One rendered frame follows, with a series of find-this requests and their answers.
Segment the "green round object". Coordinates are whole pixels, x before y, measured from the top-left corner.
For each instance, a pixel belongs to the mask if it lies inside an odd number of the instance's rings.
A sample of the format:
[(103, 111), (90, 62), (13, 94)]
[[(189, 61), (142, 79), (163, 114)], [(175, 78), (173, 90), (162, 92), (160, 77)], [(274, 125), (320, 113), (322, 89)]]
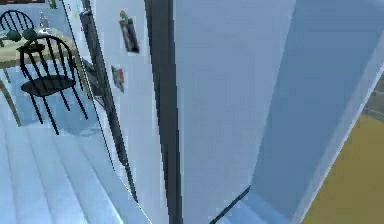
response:
[(6, 37), (8, 40), (14, 41), (14, 42), (19, 42), (22, 39), (22, 36), (19, 32), (15, 30), (10, 30), (7, 34)]
[(33, 28), (28, 28), (22, 32), (22, 36), (26, 40), (34, 40), (37, 38), (37, 33)]

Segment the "black spindle-back chair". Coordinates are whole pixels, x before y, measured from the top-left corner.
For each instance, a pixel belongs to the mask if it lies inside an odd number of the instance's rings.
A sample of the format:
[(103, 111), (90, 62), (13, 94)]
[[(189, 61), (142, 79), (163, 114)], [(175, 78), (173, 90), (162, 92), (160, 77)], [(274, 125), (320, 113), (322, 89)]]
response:
[[(45, 49), (41, 52), (27, 52), (26, 46), (31, 44), (44, 44)], [(52, 35), (39, 36), (34, 40), (28, 40), (20, 47), (19, 52), (20, 68), (24, 77), (28, 79), (27, 82), (21, 85), (20, 89), (30, 96), (41, 124), (43, 124), (43, 119), (35, 98), (42, 99), (54, 131), (59, 134), (47, 97), (59, 93), (66, 109), (70, 110), (64, 94), (67, 89), (72, 90), (84, 118), (88, 118), (76, 90), (77, 81), (75, 75), (78, 75), (78, 71), (75, 60), (69, 46), (63, 40)]]
[(22, 33), (27, 29), (34, 29), (32, 19), (24, 12), (11, 9), (0, 15), (0, 31), (16, 31)]

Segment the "white fridge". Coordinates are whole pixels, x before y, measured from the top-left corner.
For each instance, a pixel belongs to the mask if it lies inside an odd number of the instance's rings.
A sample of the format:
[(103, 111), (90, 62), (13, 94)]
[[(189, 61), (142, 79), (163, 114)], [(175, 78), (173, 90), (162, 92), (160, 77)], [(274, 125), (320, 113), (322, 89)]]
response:
[[(80, 54), (90, 9), (138, 203), (211, 224), (251, 184), (297, 0), (63, 0)], [(128, 52), (120, 12), (140, 52)], [(111, 67), (124, 73), (124, 92)]]

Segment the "black fridge magnet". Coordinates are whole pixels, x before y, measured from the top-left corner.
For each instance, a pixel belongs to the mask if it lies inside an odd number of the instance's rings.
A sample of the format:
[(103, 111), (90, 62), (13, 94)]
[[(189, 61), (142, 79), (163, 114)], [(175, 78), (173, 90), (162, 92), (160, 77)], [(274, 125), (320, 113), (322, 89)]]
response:
[(119, 24), (126, 50), (132, 53), (139, 53), (140, 48), (134, 28), (134, 23), (125, 11), (120, 12)]

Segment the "red and blue fridge magnet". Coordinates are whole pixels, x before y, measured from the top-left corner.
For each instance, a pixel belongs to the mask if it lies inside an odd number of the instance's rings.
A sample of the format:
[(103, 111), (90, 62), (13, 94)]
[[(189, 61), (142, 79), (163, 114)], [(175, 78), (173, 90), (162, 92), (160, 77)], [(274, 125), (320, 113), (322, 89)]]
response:
[(124, 73), (121, 68), (111, 67), (113, 81), (115, 86), (121, 91), (124, 92)]

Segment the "clear glass bottle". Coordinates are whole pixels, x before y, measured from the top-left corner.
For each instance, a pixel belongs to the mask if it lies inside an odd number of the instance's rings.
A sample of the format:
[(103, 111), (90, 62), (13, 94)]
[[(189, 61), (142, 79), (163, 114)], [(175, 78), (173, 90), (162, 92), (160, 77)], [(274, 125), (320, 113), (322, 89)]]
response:
[(40, 33), (47, 33), (47, 34), (50, 33), (49, 21), (43, 13), (40, 13), (39, 26), (40, 26), (40, 30), (39, 30)]

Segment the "pale wooden table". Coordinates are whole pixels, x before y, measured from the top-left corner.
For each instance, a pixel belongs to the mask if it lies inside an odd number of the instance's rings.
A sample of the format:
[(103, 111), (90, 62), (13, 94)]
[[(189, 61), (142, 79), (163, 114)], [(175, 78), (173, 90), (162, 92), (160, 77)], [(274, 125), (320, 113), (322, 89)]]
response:
[[(54, 36), (60, 38), (63, 40), (70, 48), (70, 51), (74, 57), (76, 69), (78, 71), (78, 77), (80, 79), (80, 83), (82, 87), (85, 88), (86, 93), (88, 96), (91, 96), (89, 85), (87, 84), (86, 77), (84, 75), (83, 69), (82, 69), (82, 62), (80, 59), (79, 52), (75, 46), (75, 41), (69, 38), (68, 36), (65, 36), (61, 31), (52, 28), (51, 32)], [(27, 42), (26, 39), (22, 38), (19, 42), (12, 42), (10, 40), (4, 41), (4, 46), (0, 47), (0, 70), (2, 70), (5, 74), (6, 81), (8, 83), (11, 82), (11, 79), (9, 78), (9, 74), (7, 72), (8, 68), (16, 67), (20, 65), (20, 53), (17, 51), (18, 47), (23, 46)], [(16, 124), (18, 126), (21, 125), (21, 121), (19, 118), (19, 115), (17, 113), (16, 106), (14, 104), (14, 101), (12, 100), (12, 97), (10, 95), (10, 92), (6, 88), (3, 80), (0, 78), (0, 92), (5, 97), (6, 102), (8, 103), (10, 110), (12, 111), (12, 114), (15, 118)]]

